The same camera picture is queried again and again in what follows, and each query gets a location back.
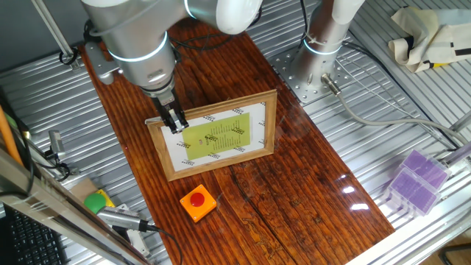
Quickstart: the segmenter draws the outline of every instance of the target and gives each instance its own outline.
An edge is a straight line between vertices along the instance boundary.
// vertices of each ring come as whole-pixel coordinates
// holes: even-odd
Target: gray cable
[[[437,124],[433,121],[427,121],[424,119],[398,119],[394,121],[369,121],[366,119],[361,118],[360,116],[357,116],[351,109],[348,107],[347,103],[345,102],[344,97],[341,94],[337,95],[337,98],[339,98],[339,101],[341,102],[342,105],[344,105],[345,110],[358,122],[361,122],[362,124],[366,125],[372,125],[372,126],[386,126],[386,125],[392,125],[392,124],[404,124],[404,123],[417,123],[417,124],[425,124],[425,125],[430,125],[435,128],[442,129],[444,132],[448,133],[449,135],[453,136],[454,138],[458,139],[460,142],[463,144],[467,144],[466,139],[459,135],[456,132],[453,132],[449,128],[446,128],[443,125]]]
[[[136,20],[137,18],[141,17],[145,12],[149,11],[151,8],[153,8],[160,1],[161,0],[156,0],[154,3],[150,4],[148,7],[144,8],[143,10],[141,10],[139,13],[135,14],[134,16],[132,16],[132,17],[128,18],[127,20],[121,22],[120,24],[112,26],[111,28],[106,29],[102,32],[97,32],[96,29],[92,29],[90,31],[90,36],[101,37],[103,35],[106,35],[106,34],[112,32],[113,30],[117,30],[121,27],[124,27],[124,26],[128,25],[129,23],[133,22],[134,20]]]

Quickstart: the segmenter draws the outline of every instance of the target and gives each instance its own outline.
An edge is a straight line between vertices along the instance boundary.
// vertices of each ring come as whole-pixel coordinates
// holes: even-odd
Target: orange square with red button
[[[186,194],[180,200],[180,203],[194,222],[198,222],[216,207],[215,199],[203,185],[199,185],[189,194]]]

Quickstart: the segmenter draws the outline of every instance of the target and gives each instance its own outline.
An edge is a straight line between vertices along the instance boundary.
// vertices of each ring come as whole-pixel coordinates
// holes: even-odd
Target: purple container
[[[450,170],[430,155],[419,150],[400,164],[387,188],[391,201],[421,216],[428,214],[439,201],[439,189],[450,176]]]
[[[412,150],[412,153],[400,165],[400,168],[404,167],[410,169],[436,190],[439,190],[450,176],[450,170],[439,161],[417,150]]]
[[[388,187],[393,202],[424,216],[440,199],[440,193],[407,168],[402,169]]]

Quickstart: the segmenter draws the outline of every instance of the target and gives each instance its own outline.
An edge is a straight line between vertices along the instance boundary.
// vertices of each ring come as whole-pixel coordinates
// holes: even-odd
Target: electrical cord
[[[203,47],[198,47],[198,46],[192,46],[192,45],[188,45],[188,43],[190,42],[193,42],[195,40],[202,40],[202,39],[206,39],[206,38],[214,38],[214,37],[221,37],[221,36],[224,36],[226,34],[224,33],[219,33],[219,34],[209,34],[209,35],[205,35],[205,36],[199,36],[199,37],[195,37],[195,38],[191,38],[191,39],[188,39],[188,40],[185,40],[185,41],[179,41],[179,40],[176,40],[174,38],[170,38],[171,41],[175,42],[176,45],[175,46],[175,49],[178,49],[180,47],[185,47],[185,48],[188,48],[188,49],[196,49],[196,50],[203,50],[203,51],[207,51],[207,50],[212,50],[212,49],[217,49],[223,45],[225,45],[226,43],[228,43],[230,40],[232,40],[234,38],[234,36],[230,35],[227,39],[223,40],[221,43],[218,43],[214,46],[203,46]]]
[[[178,252],[180,253],[180,265],[183,264],[183,251],[182,251],[182,248],[178,244],[178,241],[176,240],[175,237],[173,237],[171,234],[167,233],[165,230],[162,230],[159,227],[156,227],[155,225],[147,225],[147,230],[162,233],[162,234],[168,236],[171,240],[173,240],[175,242],[175,245],[177,245]]]
[[[69,167],[67,166],[66,163],[56,164],[55,166],[46,166],[46,165],[43,165],[43,164],[40,164],[40,163],[36,163],[36,164],[40,167],[45,168],[45,169],[58,169],[58,168],[65,169],[66,173],[64,174],[64,177],[58,179],[57,180],[58,182],[62,182],[64,180],[67,180],[67,178],[71,175],[71,170],[69,169]]]
[[[66,66],[69,66],[71,65],[72,63],[75,62],[75,60],[77,59],[77,57],[79,56],[79,50],[78,49],[75,49],[75,48],[72,48],[72,58],[70,60],[68,60],[67,62],[64,62],[63,60],[63,56],[64,56],[64,52],[60,52],[59,53],[59,61],[62,63],[62,64],[65,64]]]
[[[20,191],[3,191],[0,192],[0,197],[5,197],[5,196],[17,196],[20,197],[21,199],[26,199],[28,197],[27,194],[20,192]]]
[[[106,29],[106,30],[103,30],[101,32],[97,32],[96,29],[92,29],[90,31],[90,36],[92,37],[101,37],[103,35],[106,35],[114,30],[117,30],[119,28],[122,28],[126,25],[128,25],[129,23],[133,22],[134,20],[136,20],[137,18],[140,18],[143,14],[145,14],[147,11],[151,10],[153,7],[155,7],[156,4],[158,4],[161,0],[156,0],[154,3],[150,4],[148,7],[144,8],[143,10],[141,10],[139,13],[133,15],[132,17],[128,18],[127,20],[119,23],[119,24],[116,24],[115,26],[112,26],[111,28],[109,29]]]
[[[248,26],[248,28],[257,24],[261,17],[262,17],[262,6],[260,6],[260,9],[258,9],[257,17],[252,21],[252,23]]]
[[[300,48],[302,46],[302,41],[306,38],[306,36],[308,36],[308,30],[309,30],[308,14],[306,13],[306,6],[304,4],[304,0],[300,0],[300,4],[301,4],[302,16],[304,18],[304,32],[302,33],[301,43],[298,46],[298,48]]]
[[[427,121],[424,119],[398,119],[394,121],[369,121],[366,119],[361,118],[360,116],[357,116],[352,109],[348,106],[348,104],[345,102],[344,97],[340,94],[337,95],[337,98],[341,102],[342,105],[344,105],[345,110],[354,118],[356,121],[361,122],[362,124],[366,125],[372,125],[372,126],[387,126],[387,125],[393,125],[393,124],[405,124],[405,123],[417,123],[417,124],[424,124],[424,125],[429,125],[435,128],[439,128],[444,130],[446,133],[450,134],[454,138],[458,139],[460,142],[463,144],[467,144],[467,141],[464,137],[459,135],[456,132],[453,132],[452,130],[446,128],[445,126],[441,124],[437,124],[433,121]]]
[[[356,38],[356,36],[353,34],[353,32],[351,32],[349,30],[350,34],[353,35],[354,38]],[[374,54],[372,54],[371,52],[369,52],[368,50],[366,50],[364,47],[362,46],[359,46],[358,44],[355,44],[355,43],[351,43],[351,42],[348,42],[348,41],[344,41],[342,43],[342,46],[346,46],[350,49],[353,49],[353,50],[356,50],[357,52],[361,52],[363,54],[365,54],[366,56],[368,56],[370,59],[374,60],[384,71],[385,73],[389,76],[389,78],[392,79],[392,81],[394,81],[394,83],[396,85],[399,86],[399,88],[402,90],[402,92],[404,92],[406,94],[406,96],[412,101],[412,103],[414,103],[414,105],[416,105],[419,110],[425,115],[425,117],[427,117],[427,119],[431,120],[431,117],[429,115],[427,115],[427,113],[420,107],[419,104],[417,104],[417,102],[414,100],[413,97],[411,97],[411,95],[407,92],[406,89],[404,89],[404,87],[397,81],[397,79],[392,75],[392,73],[388,70],[388,68],[384,65],[383,62],[381,62],[376,56],[374,56]],[[442,129],[439,129],[437,128],[439,132],[441,132],[443,134],[443,136],[456,148],[459,148],[459,146],[457,146],[455,144],[455,141],[453,141],[447,133],[444,132],[444,130]]]

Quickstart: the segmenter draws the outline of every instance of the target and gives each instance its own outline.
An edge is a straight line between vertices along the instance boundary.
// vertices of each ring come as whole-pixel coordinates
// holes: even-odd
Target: black cable
[[[299,47],[301,47],[302,41],[306,38],[306,34],[308,32],[308,14],[306,14],[306,6],[304,5],[304,0],[300,0],[300,4],[301,4],[302,16],[304,18],[304,32],[302,33]]]
[[[250,28],[251,26],[257,24],[261,17],[262,17],[262,6],[260,6],[260,9],[258,10],[257,18],[255,18],[254,21],[252,21],[252,23],[248,27]]]
[[[218,43],[214,46],[203,46],[203,47],[200,47],[200,46],[192,46],[192,45],[188,45],[187,43],[190,43],[190,42],[193,42],[195,40],[201,40],[201,39],[206,39],[206,38],[214,38],[214,37],[221,37],[221,36],[224,36],[226,34],[224,33],[219,33],[219,34],[209,34],[209,35],[204,35],[204,36],[199,36],[199,37],[195,37],[195,38],[191,38],[191,39],[188,39],[188,40],[185,40],[185,41],[179,41],[179,40],[176,40],[174,38],[170,38],[171,41],[177,43],[178,45],[175,46],[175,49],[179,49],[181,46],[182,47],[185,47],[185,48],[188,48],[188,49],[196,49],[196,50],[204,50],[204,51],[208,51],[208,50],[212,50],[212,49],[217,49],[223,45],[225,45],[226,43],[228,43],[230,40],[232,40],[234,38],[234,36],[229,36],[227,39],[223,40],[221,43]]]
[[[171,240],[173,240],[175,242],[175,245],[177,245],[178,252],[180,253],[180,265],[183,264],[183,251],[182,251],[182,248],[178,244],[178,241],[176,240],[175,237],[173,237],[171,234],[167,233],[165,230],[162,230],[159,227],[156,227],[155,225],[147,225],[147,230],[162,233],[162,234],[168,236]]]
[[[0,197],[5,197],[5,196],[17,196],[20,197],[21,199],[26,199],[28,197],[27,194],[20,192],[20,191],[3,191],[0,192]]]
[[[56,164],[55,166],[46,166],[46,165],[43,165],[43,164],[40,164],[40,163],[36,163],[36,164],[40,167],[45,168],[45,169],[58,169],[58,168],[65,169],[66,173],[65,173],[64,177],[58,179],[57,180],[58,182],[62,182],[64,180],[67,180],[67,178],[71,175],[71,170],[69,169],[69,167],[67,166],[66,163]]]
[[[28,146],[28,139],[26,139],[26,136],[24,136],[24,132],[22,132],[21,130],[20,130],[20,134],[21,134],[21,138],[23,139],[23,144],[24,144],[24,148],[26,150],[26,156],[28,159],[27,163],[29,166],[29,184],[28,184],[28,189],[26,190],[26,194],[29,196],[31,194],[32,185],[35,182],[35,169],[34,169],[34,163],[32,162],[31,151],[29,150],[29,146]]]
[[[69,66],[71,65],[72,63],[75,62],[75,60],[77,59],[77,57],[79,56],[79,50],[78,49],[75,49],[75,48],[72,48],[72,58],[67,61],[67,62],[64,62],[63,59],[62,59],[62,56],[64,55],[64,52],[60,52],[59,53],[59,61],[63,64],[65,64],[66,66]]]
[[[354,49],[356,50],[357,52],[361,52],[363,54],[365,54],[366,56],[368,56],[369,58],[371,58],[372,60],[374,60],[388,75],[389,77],[399,86],[399,88],[406,94],[406,96],[412,101],[412,103],[414,105],[417,106],[417,108],[419,108],[419,110],[424,114],[424,116],[429,119],[430,121],[432,121],[431,117],[420,107],[419,104],[417,104],[417,102],[414,100],[414,98],[407,92],[406,89],[404,89],[404,87],[397,81],[397,79],[392,75],[392,73],[388,70],[388,68],[384,65],[383,62],[381,62],[376,56],[374,56],[373,53],[369,52],[368,50],[366,50],[364,47],[362,46],[359,46],[358,44],[355,44],[355,43],[351,43],[351,42],[348,42],[348,41],[344,41],[342,43],[342,46],[346,46],[350,49]],[[455,143],[455,141],[453,141],[445,132],[443,132],[443,130],[441,129],[437,129],[454,147],[456,148],[459,148],[459,146]]]

